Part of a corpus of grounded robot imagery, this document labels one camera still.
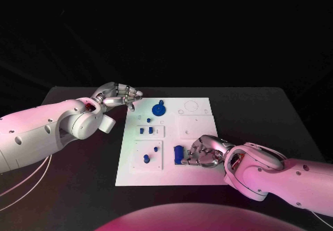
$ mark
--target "gray table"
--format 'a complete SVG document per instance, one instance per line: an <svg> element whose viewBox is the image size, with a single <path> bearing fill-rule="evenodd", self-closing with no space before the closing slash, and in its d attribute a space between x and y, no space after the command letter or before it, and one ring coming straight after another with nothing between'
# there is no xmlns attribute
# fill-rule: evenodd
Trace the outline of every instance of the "gray table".
<svg viewBox="0 0 333 231"><path fill-rule="evenodd" d="M221 138L234 144L250 141L279 150L287 157L325 162L280 88L139 89L145 92L145 97L210 97ZM44 104L90 97L94 91L96 88L55 87ZM112 133L97 131L84 141L70 143L54 155L39 186L15 206L0 212L2 229L93 230L142 208L181 202L243 207L308 230L326 229L326 225L309 211L295 208L273 194L269 194L263 202L257 202L230 186L116 187L126 106L114 108L107 115L117 121ZM2 185L6 188L15 185L39 164L5 173ZM24 185L0 204L8 205L35 182Z"/></svg>

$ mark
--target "white robotic arm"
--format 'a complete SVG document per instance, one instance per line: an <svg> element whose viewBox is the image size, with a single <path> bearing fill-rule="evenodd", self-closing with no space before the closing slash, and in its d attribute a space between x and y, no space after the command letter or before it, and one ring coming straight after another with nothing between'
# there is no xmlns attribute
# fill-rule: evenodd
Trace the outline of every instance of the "white robotic arm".
<svg viewBox="0 0 333 231"><path fill-rule="evenodd" d="M247 143L235 146L204 135L184 164L215 167L224 162L225 182L251 199L274 193L293 206L333 217L333 165L287 159L276 150Z"/></svg>
<svg viewBox="0 0 333 231"><path fill-rule="evenodd" d="M116 121L104 112L123 104L135 111L133 102L142 96L135 88L112 82L90 98L44 105L0 118L0 173L38 162L71 141L88 138L97 129L110 133Z"/></svg>

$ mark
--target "white panel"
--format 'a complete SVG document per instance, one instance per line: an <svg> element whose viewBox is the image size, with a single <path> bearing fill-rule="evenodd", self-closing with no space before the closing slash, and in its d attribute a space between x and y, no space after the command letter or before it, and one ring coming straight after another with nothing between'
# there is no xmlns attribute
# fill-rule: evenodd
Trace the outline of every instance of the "white panel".
<svg viewBox="0 0 333 231"><path fill-rule="evenodd" d="M181 139L198 139L202 135L217 134L212 115L181 115L179 116L179 137Z"/></svg>
<svg viewBox="0 0 333 231"><path fill-rule="evenodd" d="M150 162L145 163L145 155L149 155ZM161 171L163 169L163 141L135 141L132 151L130 169L136 171Z"/></svg>
<svg viewBox="0 0 333 231"><path fill-rule="evenodd" d="M152 108L159 101L165 101L166 114L155 116ZM181 145L185 147L186 153L195 140L208 132L210 135L218 136L217 127L214 123L214 116L208 98L143 98L135 102L136 111L127 112L127 123L123 137L123 146L120 154L120 164L117 173L117 186L136 186L136 185L227 185L224 182L225 170L221 164L215 168L204 168L201 166L186 166L175 164L175 151L174 147ZM191 128L197 132L198 137L191 139L181 139L179 136L179 117L199 116L205 118L205 128ZM139 126L158 127L165 126L165 137L158 141L163 141L163 155L162 171L137 170L132 167L133 150L136 140L148 140L156 142L156 139L137 138ZM143 153L139 155L139 164L146 164L143 161Z"/></svg>
<svg viewBox="0 0 333 231"><path fill-rule="evenodd" d="M153 133L149 133L149 127L153 127ZM137 139L153 139L165 138L165 126L137 126L136 129L136 138Z"/></svg>

